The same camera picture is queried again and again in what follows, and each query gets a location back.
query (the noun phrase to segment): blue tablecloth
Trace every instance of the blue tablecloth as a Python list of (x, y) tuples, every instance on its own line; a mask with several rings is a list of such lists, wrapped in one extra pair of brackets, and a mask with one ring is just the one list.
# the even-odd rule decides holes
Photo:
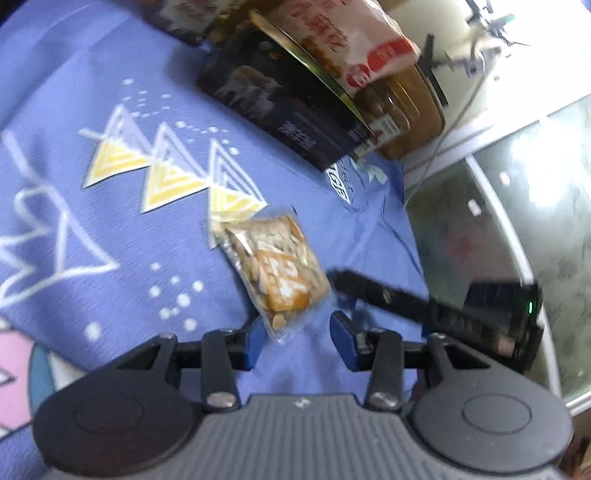
[[(44, 471), (27, 424), (64, 384), (59, 359), (87, 371), (162, 331), (191, 340), (244, 322), (242, 286), (209, 246), (216, 201), (294, 206), (324, 268), (427, 293), (401, 167), (344, 158), (331, 182), (195, 87), (206, 55), (108, 0), (30, 0), (0, 28), (2, 479)], [(241, 396), (362, 397), (368, 374), (347, 371), (329, 338), (335, 308), (268, 343), (238, 375)]]

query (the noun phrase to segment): clear plastic bag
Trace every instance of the clear plastic bag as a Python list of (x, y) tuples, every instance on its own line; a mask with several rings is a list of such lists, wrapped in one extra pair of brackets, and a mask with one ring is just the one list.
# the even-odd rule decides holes
[(326, 274), (291, 215), (219, 224), (216, 238), (240, 275), (269, 336), (287, 343), (330, 291)]

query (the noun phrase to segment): gold tin lid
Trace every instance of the gold tin lid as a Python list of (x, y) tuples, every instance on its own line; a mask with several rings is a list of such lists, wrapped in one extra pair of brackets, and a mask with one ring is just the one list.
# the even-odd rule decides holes
[(324, 85), (332, 93), (334, 93), (347, 106), (347, 108), (349, 108), (349, 110), (351, 110), (353, 114), (361, 122), (363, 122), (363, 124), (367, 128), (370, 129), (369, 124), (367, 123), (359, 109), (355, 106), (351, 97), (347, 94), (347, 92), (345, 92), (341, 85), (339, 85), (337, 81), (334, 78), (332, 78), (320, 66), (320, 64), (314, 59), (314, 57), (312, 57), (312, 55), (310, 55), (302, 47), (300, 47), (300, 45), (287, 33), (285, 33), (278, 26), (269, 22), (256, 10), (250, 11), (250, 21), (260, 31), (262, 31), (264, 34), (275, 40), (275, 42), (281, 45), (285, 49), (285, 51), (289, 52), (292, 57), (297, 59), (304, 67), (311, 71), (314, 74), (314, 76), (316, 76), (322, 83), (324, 83)]

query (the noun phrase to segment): red and white bag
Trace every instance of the red and white bag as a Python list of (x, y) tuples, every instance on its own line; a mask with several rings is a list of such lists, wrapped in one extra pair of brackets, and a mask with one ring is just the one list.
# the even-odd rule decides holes
[(421, 53), (374, 0), (287, 0), (268, 19), (350, 95), (409, 68)]

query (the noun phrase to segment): pink pattern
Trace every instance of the pink pattern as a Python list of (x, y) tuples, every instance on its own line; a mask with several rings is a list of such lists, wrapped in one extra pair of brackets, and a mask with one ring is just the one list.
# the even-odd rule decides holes
[(33, 341), (15, 330), (0, 332), (0, 370), (13, 381), (0, 385), (0, 426), (16, 430), (31, 421), (29, 360)]

